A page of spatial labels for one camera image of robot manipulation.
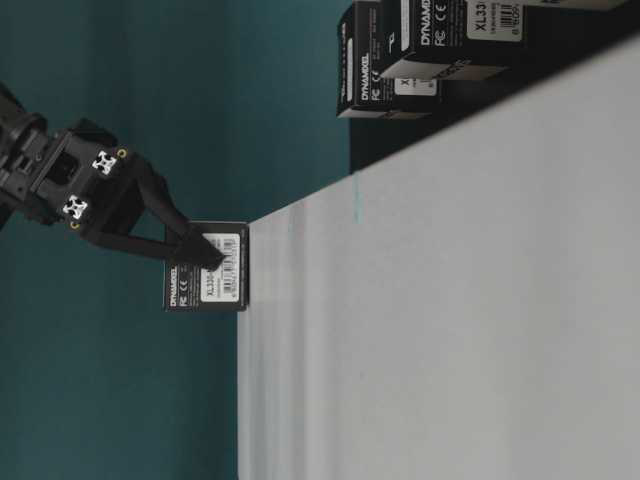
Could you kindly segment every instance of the ce mark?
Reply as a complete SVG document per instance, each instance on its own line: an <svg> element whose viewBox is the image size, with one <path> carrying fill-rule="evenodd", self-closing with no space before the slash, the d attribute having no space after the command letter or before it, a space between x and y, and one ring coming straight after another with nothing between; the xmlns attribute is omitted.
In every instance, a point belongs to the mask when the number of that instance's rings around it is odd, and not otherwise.
<svg viewBox="0 0 640 480"><path fill-rule="evenodd" d="M447 6L436 4L436 21L444 22L447 19Z"/></svg>

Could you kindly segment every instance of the dark green background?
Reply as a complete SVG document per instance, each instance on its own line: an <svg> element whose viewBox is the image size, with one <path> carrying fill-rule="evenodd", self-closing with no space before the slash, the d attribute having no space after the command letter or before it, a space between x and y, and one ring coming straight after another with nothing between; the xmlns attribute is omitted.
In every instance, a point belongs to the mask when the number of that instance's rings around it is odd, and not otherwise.
<svg viewBox="0 0 640 480"><path fill-rule="evenodd" d="M135 146L187 215L253 220L348 173L348 3L2 2L0 79ZM0 478L236 477L235 315L164 314L160 263L63 226L13 218L0 266Z"/></svg>

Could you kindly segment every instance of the white table surface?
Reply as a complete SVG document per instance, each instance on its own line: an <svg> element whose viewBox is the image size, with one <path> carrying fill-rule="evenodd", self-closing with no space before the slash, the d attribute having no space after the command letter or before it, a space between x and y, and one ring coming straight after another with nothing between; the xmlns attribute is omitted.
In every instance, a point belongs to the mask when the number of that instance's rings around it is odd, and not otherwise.
<svg viewBox="0 0 640 480"><path fill-rule="evenodd" d="M252 225L241 480L640 478L640 41Z"/></svg>

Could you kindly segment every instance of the robotic arm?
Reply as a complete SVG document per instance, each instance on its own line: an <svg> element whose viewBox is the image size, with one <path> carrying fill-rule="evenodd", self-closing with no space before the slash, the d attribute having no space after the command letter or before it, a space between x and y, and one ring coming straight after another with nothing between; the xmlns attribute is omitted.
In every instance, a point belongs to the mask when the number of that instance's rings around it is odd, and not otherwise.
<svg viewBox="0 0 640 480"><path fill-rule="evenodd" d="M176 243L131 236L148 209ZM43 225L64 222L103 248L217 270L224 255L189 223L151 165L89 120L47 134L0 84L0 230L13 212Z"/></svg>

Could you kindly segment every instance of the black box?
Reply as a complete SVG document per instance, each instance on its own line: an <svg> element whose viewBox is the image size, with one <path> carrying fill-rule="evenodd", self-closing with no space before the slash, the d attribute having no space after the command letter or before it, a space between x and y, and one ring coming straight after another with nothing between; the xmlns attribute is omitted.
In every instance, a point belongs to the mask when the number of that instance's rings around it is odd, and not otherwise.
<svg viewBox="0 0 640 480"><path fill-rule="evenodd" d="M193 222L227 255L212 272L195 265L165 262L164 309L168 312L243 311L249 304L249 226L246 223ZM175 234L166 232L166 240Z"/></svg>
<svg viewBox="0 0 640 480"><path fill-rule="evenodd" d="M356 1L338 25L338 117L414 119L441 103L435 81L381 78L384 40L381 5Z"/></svg>
<svg viewBox="0 0 640 480"><path fill-rule="evenodd" d="M519 3L383 0L385 78L484 80L525 61Z"/></svg>

